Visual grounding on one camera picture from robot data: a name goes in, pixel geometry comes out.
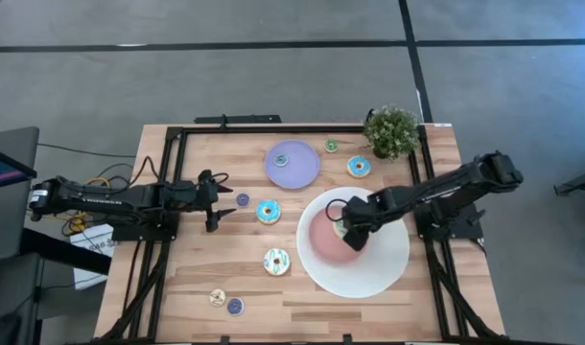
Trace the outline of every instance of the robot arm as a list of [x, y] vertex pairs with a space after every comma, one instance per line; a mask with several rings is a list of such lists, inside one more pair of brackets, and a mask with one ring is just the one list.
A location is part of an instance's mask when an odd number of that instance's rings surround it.
[[114, 228], [121, 225], [159, 228], [170, 214], [204, 211], [207, 232], [213, 232], [221, 217], [235, 211], [212, 210], [218, 193], [230, 192], [233, 191], [217, 182], [209, 170], [199, 175], [197, 184], [192, 181], [157, 182], [120, 189], [82, 185], [58, 176], [33, 186], [29, 208], [34, 221], [43, 215], [78, 210], [104, 214], [105, 222]]
[[343, 240], [353, 249], [363, 249], [369, 233], [400, 219], [420, 204], [430, 202], [433, 223], [445, 225], [463, 207], [488, 193], [514, 191], [523, 182], [507, 155], [498, 151], [476, 157], [455, 171], [415, 186], [387, 187], [367, 198], [352, 197], [342, 209]]

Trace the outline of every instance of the white plate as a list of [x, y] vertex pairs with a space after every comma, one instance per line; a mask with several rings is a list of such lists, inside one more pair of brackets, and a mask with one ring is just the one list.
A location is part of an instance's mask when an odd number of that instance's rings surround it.
[[[372, 192], [357, 187], [327, 191], [310, 202], [296, 228], [296, 250], [303, 268], [318, 285], [337, 296], [364, 298], [380, 293], [395, 283], [408, 265], [410, 239], [408, 229], [400, 219], [370, 234], [366, 249], [351, 263], [331, 264], [312, 249], [310, 224], [329, 201], [335, 198], [349, 200], [352, 196], [367, 200], [370, 194]], [[342, 202], [332, 205], [344, 206]]]

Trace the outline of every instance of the wooden table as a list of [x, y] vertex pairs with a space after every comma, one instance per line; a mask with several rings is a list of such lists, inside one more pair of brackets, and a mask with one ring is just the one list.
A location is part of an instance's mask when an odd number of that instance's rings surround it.
[[[166, 128], [165, 125], [144, 126], [135, 173], [146, 155], [159, 164]], [[427, 125], [427, 131], [435, 173], [457, 168], [460, 157], [453, 129]], [[336, 153], [322, 149], [328, 138], [339, 142]], [[265, 155], [270, 147], [284, 139], [304, 140], [320, 155], [321, 171], [310, 187], [287, 191], [265, 176]], [[366, 144], [360, 134], [190, 135], [182, 179], [196, 180], [203, 169], [227, 172], [230, 178], [224, 185], [235, 193], [221, 195], [215, 209], [236, 207], [235, 196], [240, 192], [248, 193], [251, 203], [224, 218], [212, 234], [205, 232], [203, 213], [182, 216], [167, 266], [157, 340], [218, 341], [223, 334], [230, 335], [231, 341], [341, 341], [343, 334], [367, 341], [439, 339], [425, 249], [416, 237], [411, 214], [404, 218], [410, 241], [408, 267], [396, 283], [376, 296], [346, 299], [324, 291], [308, 276], [297, 256], [297, 221], [304, 207], [316, 196], [340, 186], [378, 190], [412, 183], [407, 157], [395, 162], [378, 160], [370, 149], [364, 148]], [[346, 172], [347, 160], [356, 154], [371, 160], [372, 172], [364, 179], [355, 179]], [[172, 154], [170, 173], [175, 156]], [[424, 179], [420, 151], [417, 156]], [[145, 170], [138, 183], [154, 181], [152, 174]], [[282, 206], [282, 218], [272, 226], [261, 224], [254, 215], [257, 203], [264, 198], [277, 199]], [[451, 244], [461, 292], [486, 324], [502, 333], [502, 320], [484, 255], [469, 241], [451, 241]], [[135, 242], [124, 242], [115, 250], [95, 336], [108, 331], [121, 314], [134, 247]], [[262, 267], [263, 256], [273, 247], [285, 248], [291, 255], [292, 267], [282, 277], [271, 277]], [[141, 257], [140, 254], [135, 268], [135, 284]], [[224, 289], [227, 296], [243, 298], [244, 313], [232, 317], [224, 307], [211, 307], [208, 294], [215, 288]], [[452, 303], [444, 293], [451, 333], [455, 334]], [[143, 308], [140, 335], [147, 331], [151, 300], [149, 296]]]

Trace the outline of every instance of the small cookie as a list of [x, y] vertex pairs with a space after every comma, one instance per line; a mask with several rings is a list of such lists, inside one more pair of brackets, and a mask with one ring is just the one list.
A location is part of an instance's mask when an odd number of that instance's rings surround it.
[[348, 172], [353, 177], [365, 177], [371, 172], [371, 164], [363, 156], [354, 156], [348, 160]]
[[226, 293], [219, 288], [216, 288], [209, 294], [209, 303], [214, 307], [219, 307], [224, 304], [226, 300]]
[[240, 207], [246, 207], [250, 203], [250, 197], [246, 193], [237, 195], [235, 200], [237, 201], [237, 205]]
[[232, 316], [239, 316], [244, 312], [244, 301], [240, 298], [231, 298], [226, 305], [226, 310]]
[[273, 163], [275, 163], [276, 167], [284, 167], [285, 165], [287, 165], [289, 163], [289, 157], [286, 154], [278, 154], [275, 156], [275, 158], [273, 159]]
[[335, 151], [338, 150], [338, 142], [333, 140], [333, 139], [329, 139], [326, 142], [324, 142], [324, 150], [326, 150], [329, 153], [333, 153]]
[[270, 249], [265, 258], [263, 258], [263, 267], [268, 274], [279, 276], [289, 270], [291, 266], [291, 257], [286, 250], [273, 248]]
[[272, 199], [262, 200], [256, 208], [256, 217], [263, 224], [274, 224], [280, 219], [280, 204]]
[[333, 222], [333, 231], [335, 232], [335, 235], [340, 239], [343, 239], [343, 237], [346, 236], [346, 234], [348, 233], [348, 229], [346, 229], [343, 226], [343, 220]]

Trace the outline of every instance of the green plant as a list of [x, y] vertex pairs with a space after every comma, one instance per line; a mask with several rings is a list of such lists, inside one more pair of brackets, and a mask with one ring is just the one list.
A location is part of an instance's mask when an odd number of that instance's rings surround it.
[[371, 111], [364, 123], [363, 134], [380, 158], [396, 159], [418, 146], [416, 116], [394, 105]]

